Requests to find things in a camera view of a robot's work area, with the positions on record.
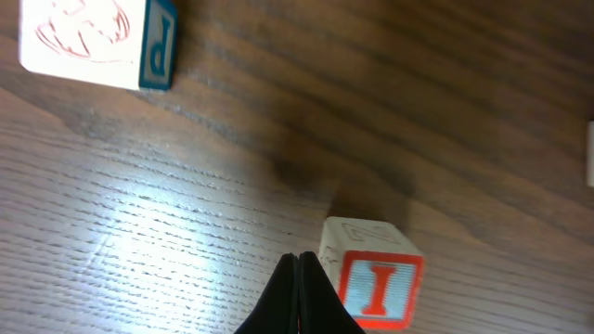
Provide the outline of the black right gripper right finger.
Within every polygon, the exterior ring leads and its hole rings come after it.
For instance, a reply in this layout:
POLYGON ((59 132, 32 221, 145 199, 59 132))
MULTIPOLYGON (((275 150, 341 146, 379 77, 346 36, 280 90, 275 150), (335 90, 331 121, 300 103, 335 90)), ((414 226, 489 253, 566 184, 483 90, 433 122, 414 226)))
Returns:
POLYGON ((316 255, 301 253, 298 266, 300 333, 365 334, 342 305, 316 255))

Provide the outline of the red I letter block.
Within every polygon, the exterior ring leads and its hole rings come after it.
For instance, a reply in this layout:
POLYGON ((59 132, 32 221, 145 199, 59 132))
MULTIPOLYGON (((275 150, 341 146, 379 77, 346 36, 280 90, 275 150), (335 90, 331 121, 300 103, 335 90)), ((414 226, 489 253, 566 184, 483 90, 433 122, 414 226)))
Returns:
POLYGON ((342 305, 363 329, 410 327, 425 258, 394 225, 332 216, 318 259, 342 305))

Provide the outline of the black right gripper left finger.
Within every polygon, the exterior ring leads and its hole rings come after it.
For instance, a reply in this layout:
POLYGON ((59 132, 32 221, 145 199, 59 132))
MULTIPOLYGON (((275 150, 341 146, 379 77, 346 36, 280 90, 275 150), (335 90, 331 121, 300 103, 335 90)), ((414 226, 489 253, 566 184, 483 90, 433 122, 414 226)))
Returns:
POLYGON ((297 257, 281 256, 258 302, 235 334, 298 333, 297 257))

